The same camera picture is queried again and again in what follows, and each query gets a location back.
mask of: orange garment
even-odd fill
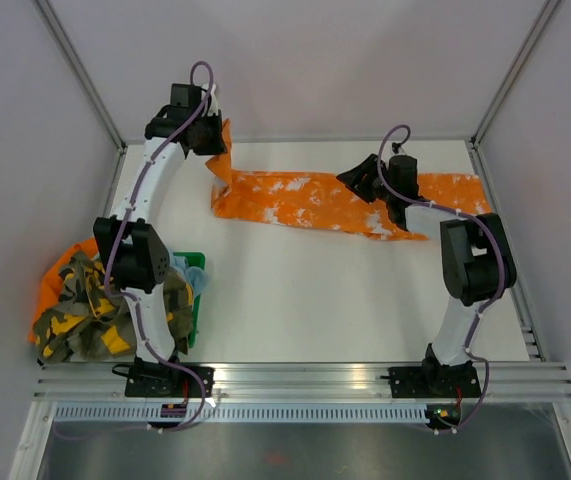
[[[47,273],[45,273],[45,276],[41,280],[41,285],[38,290],[38,304],[36,305],[36,313],[34,314],[34,318],[32,318],[32,327],[45,310],[53,307],[58,303],[58,296],[63,290],[63,279],[59,276],[58,272],[60,271],[61,267],[69,264],[72,255],[74,255],[79,250],[85,252],[89,258],[94,258],[94,256],[98,253],[96,240],[92,237],[81,243],[72,245],[63,254],[63,256],[58,259],[52,268],[50,268]],[[34,332],[32,330],[33,328],[30,328],[28,339],[30,342],[35,343],[36,337],[34,336]]]
[[[424,238],[396,227],[387,217],[384,202],[365,203],[332,173],[235,170],[229,120],[223,124],[223,140],[227,153],[206,163],[221,180],[211,197],[217,217],[340,230],[381,240]],[[441,205],[472,214],[491,211],[475,175],[421,173],[418,183],[421,195]]]

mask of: white table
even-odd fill
[[[339,173],[377,151],[377,142],[241,143],[232,155],[238,169]],[[406,151],[424,172],[472,172],[462,141],[414,141]],[[128,148],[116,202],[141,156],[142,146]],[[216,218],[204,160],[191,156],[178,171],[154,224],[173,250],[203,252],[212,278],[186,361],[423,358],[448,300],[438,244]],[[485,315],[474,351],[528,360],[510,295]]]

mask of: vent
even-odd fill
[[[187,408],[186,418],[197,409]],[[297,404],[221,404],[205,405],[200,421],[218,423],[426,423],[424,404],[393,405],[297,405]],[[174,422],[161,415],[161,403],[59,403],[59,422]]]

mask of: white wall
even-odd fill
[[[37,285],[91,235],[115,149],[29,0],[0,0],[0,479],[37,366],[27,344]]]
[[[201,59],[237,139],[469,137],[543,0],[52,3],[131,141]]]
[[[571,2],[483,145],[536,326],[571,369]]]

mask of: green basket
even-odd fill
[[[200,252],[174,252],[174,256],[185,257],[185,259],[187,259],[187,265],[189,265],[190,267],[200,267],[203,270],[205,269],[205,255],[203,255]],[[197,333],[196,327],[198,327],[198,308],[200,307],[200,305],[201,305],[201,295],[196,297],[196,299],[194,300],[194,308],[192,309],[194,315],[194,322],[193,322],[194,328],[192,328],[192,333],[190,333],[189,337],[187,337],[189,348],[194,348],[194,345],[196,344],[196,333]]]

